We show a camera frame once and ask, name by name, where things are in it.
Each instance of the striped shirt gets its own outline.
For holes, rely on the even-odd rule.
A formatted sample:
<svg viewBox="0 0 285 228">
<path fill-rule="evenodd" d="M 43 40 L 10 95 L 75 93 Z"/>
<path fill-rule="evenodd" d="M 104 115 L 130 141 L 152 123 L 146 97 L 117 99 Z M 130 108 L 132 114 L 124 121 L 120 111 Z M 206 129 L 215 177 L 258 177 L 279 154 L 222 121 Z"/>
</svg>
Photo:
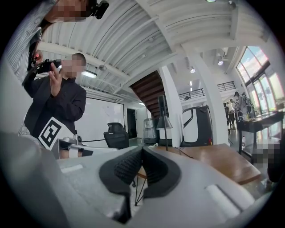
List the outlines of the striped shirt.
<svg viewBox="0 0 285 228">
<path fill-rule="evenodd" d="M 23 19 L 6 47 L 4 54 L 20 83 L 24 81 L 28 73 L 29 47 L 32 43 L 41 40 L 41 28 L 39 25 L 56 3 L 57 0 L 43 0 L 39 3 Z M 37 139 L 31 136 L 24 122 L 19 129 L 19 135 L 23 135 L 39 143 Z"/>
</svg>

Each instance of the camera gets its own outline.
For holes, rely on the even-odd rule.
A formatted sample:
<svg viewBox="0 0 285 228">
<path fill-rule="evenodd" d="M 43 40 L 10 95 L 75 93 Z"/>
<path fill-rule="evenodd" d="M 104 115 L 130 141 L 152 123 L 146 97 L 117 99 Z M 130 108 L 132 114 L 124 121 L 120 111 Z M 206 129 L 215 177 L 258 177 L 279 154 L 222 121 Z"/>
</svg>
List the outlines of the camera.
<svg viewBox="0 0 285 228">
<path fill-rule="evenodd" d="M 36 77 L 38 73 L 45 73 L 45 72 L 51 71 L 52 69 L 50 65 L 52 62 L 54 63 L 56 68 L 58 68 L 61 65 L 61 59 L 56 59 L 52 61 L 50 61 L 49 59 L 46 59 L 44 62 L 41 62 L 33 66 L 32 68 L 30 68 L 30 70 L 28 71 L 28 74 L 26 75 L 22 83 L 22 86 L 24 86 L 27 80 L 34 80 L 34 78 Z"/>
<path fill-rule="evenodd" d="M 97 3 L 97 0 L 89 0 L 90 1 L 90 13 L 91 16 L 95 16 L 98 20 L 101 19 L 109 7 L 109 3 L 105 0 L 101 1 L 100 4 Z"/>
</svg>

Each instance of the wooden staircase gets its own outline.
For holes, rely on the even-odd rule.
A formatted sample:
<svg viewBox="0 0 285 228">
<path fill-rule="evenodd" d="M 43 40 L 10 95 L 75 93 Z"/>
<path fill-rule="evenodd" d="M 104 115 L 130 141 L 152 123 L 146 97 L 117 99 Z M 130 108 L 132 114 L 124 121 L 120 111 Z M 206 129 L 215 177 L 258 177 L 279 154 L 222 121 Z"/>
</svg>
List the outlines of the wooden staircase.
<svg viewBox="0 0 285 228">
<path fill-rule="evenodd" d="M 138 98 L 144 103 L 147 109 L 151 112 L 153 118 L 160 116 L 159 103 L 157 97 L 160 95 L 165 95 L 162 80 L 158 71 L 152 72 L 151 74 L 145 76 L 141 80 L 132 84 L 130 88 L 138 96 Z M 169 117 L 167 103 L 166 114 Z"/>
</svg>

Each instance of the fluorescent light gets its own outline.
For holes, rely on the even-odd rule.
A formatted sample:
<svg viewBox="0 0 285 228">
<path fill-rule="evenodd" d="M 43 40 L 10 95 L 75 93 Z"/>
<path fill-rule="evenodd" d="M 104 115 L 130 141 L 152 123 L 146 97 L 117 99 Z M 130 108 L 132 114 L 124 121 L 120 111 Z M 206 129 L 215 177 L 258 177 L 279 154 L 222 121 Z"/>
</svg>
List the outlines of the fluorescent light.
<svg viewBox="0 0 285 228">
<path fill-rule="evenodd" d="M 87 76 L 87 77 L 91 77 L 91 78 L 96 78 L 96 76 L 97 76 L 97 74 L 89 72 L 89 71 L 83 71 L 82 74 Z"/>
</svg>

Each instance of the lamp shade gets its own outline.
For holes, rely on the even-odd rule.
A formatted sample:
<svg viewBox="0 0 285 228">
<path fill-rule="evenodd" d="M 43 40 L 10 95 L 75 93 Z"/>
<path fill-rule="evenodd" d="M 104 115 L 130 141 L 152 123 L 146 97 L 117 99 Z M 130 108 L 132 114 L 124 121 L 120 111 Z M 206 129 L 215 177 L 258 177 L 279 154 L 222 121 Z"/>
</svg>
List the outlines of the lamp shade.
<svg viewBox="0 0 285 228">
<path fill-rule="evenodd" d="M 169 119 L 167 118 L 167 116 L 161 116 L 161 117 L 159 117 L 159 122 L 157 123 L 157 126 L 156 126 L 156 129 L 164 129 L 164 127 L 166 128 L 166 129 L 171 129 L 171 128 L 173 128 L 172 127 L 172 125 L 171 125 L 171 123 L 170 123 L 170 121 L 169 121 Z"/>
</svg>

